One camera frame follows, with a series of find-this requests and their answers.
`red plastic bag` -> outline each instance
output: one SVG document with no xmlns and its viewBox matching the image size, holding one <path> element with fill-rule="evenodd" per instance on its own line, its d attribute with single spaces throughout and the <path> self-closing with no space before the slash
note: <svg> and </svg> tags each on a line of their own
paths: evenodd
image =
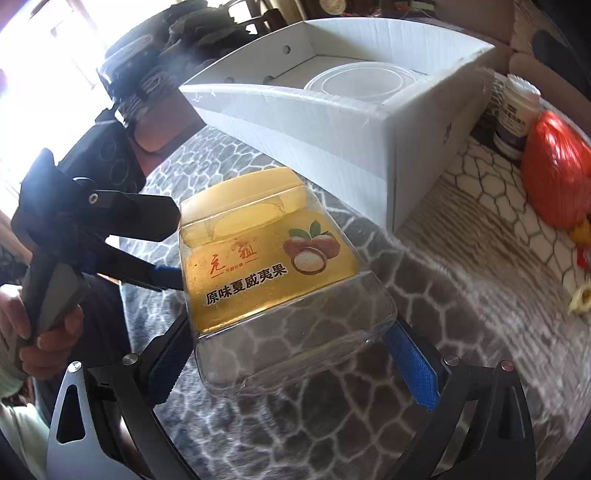
<svg viewBox="0 0 591 480">
<path fill-rule="evenodd" d="M 535 211 L 556 229 L 591 211 L 591 148 L 555 113 L 544 112 L 531 128 L 521 178 Z"/>
</svg>

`finger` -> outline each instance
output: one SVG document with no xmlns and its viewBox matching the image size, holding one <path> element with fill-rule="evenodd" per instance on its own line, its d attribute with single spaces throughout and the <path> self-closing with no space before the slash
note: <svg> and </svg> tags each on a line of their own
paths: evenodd
<svg viewBox="0 0 591 480">
<path fill-rule="evenodd" d="M 16 285 L 3 285 L 0 287 L 0 309 L 8 318 L 10 324 L 17 330 L 18 336 L 29 338 L 31 325 L 21 300 L 20 290 Z"/>
<path fill-rule="evenodd" d="M 22 369 L 32 377 L 38 380 L 51 380 L 56 374 L 61 372 L 61 368 L 56 367 L 38 367 L 36 365 L 23 364 Z"/>
<path fill-rule="evenodd" d="M 71 350 L 78 341 L 77 336 L 69 334 L 64 327 L 43 332 L 37 337 L 37 348 L 43 352 Z"/>
<path fill-rule="evenodd" d="M 8 320 L 8 317 L 4 311 L 0 310 L 0 333 L 2 334 L 2 338 L 4 338 L 6 343 L 8 343 L 12 338 L 13 331 L 14 327 L 12 326 L 12 323 L 10 323 L 10 320 Z"/>
<path fill-rule="evenodd" d="M 21 348 L 19 357 L 23 364 L 31 365 L 32 367 L 63 367 L 70 355 L 69 350 L 61 352 L 44 352 L 35 346 L 26 346 Z"/>
<path fill-rule="evenodd" d="M 82 312 L 80 305 L 76 305 L 74 310 L 64 318 L 64 327 L 67 332 L 77 340 L 80 338 L 80 335 L 82 335 L 83 319 L 84 313 Z"/>
</svg>

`bottle label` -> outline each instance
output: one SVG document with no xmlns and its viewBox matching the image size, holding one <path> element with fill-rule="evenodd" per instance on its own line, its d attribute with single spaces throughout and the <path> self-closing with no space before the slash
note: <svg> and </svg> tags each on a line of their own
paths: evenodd
<svg viewBox="0 0 591 480">
<path fill-rule="evenodd" d="M 537 113 L 520 108 L 516 103 L 505 97 L 503 107 L 499 112 L 495 132 L 505 144 L 519 151 L 524 151 L 527 135 L 536 117 Z"/>
</svg>

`green leaf illustration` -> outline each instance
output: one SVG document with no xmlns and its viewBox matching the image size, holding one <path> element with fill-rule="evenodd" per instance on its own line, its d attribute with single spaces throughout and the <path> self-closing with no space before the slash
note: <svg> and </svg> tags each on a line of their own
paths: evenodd
<svg viewBox="0 0 591 480">
<path fill-rule="evenodd" d="M 314 238 L 315 236 L 320 235 L 320 231 L 320 224 L 318 223 L 318 220 L 314 220 L 310 225 L 310 236 Z"/>
<path fill-rule="evenodd" d="M 306 240 L 311 240 L 310 235 L 308 235 L 308 232 L 302 230 L 301 228 L 290 228 L 289 234 L 290 236 L 300 236 L 302 238 L 305 238 Z"/>
</svg>

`metal bolt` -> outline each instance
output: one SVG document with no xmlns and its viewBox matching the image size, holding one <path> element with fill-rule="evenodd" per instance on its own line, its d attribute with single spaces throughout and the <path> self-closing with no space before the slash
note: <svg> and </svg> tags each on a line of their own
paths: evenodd
<svg viewBox="0 0 591 480">
<path fill-rule="evenodd" d="M 457 367 L 460 364 L 460 357 L 457 355 L 446 355 L 443 360 L 450 367 Z"/>
<path fill-rule="evenodd" d="M 70 365 L 68 365 L 68 371 L 71 374 L 76 373 L 80 368 L 82 368 L 82 364 L 80 362 L 72 362 Z"/>
<path fill-rule="evenodd" d="M 505 372 L 512 372 L 513 370 L 515 370 L 515 365 L 513 365 L 513 362 L 510 360 L 503 360 L 501 362 L 501 368 Z"/>
<path fill-rule="evenodd" d="M 133 365 L 138 361 L 139 357 L 137 353 L 128 353 L 123 357 L 123 364 L 124 365 Z"/>
</svg>

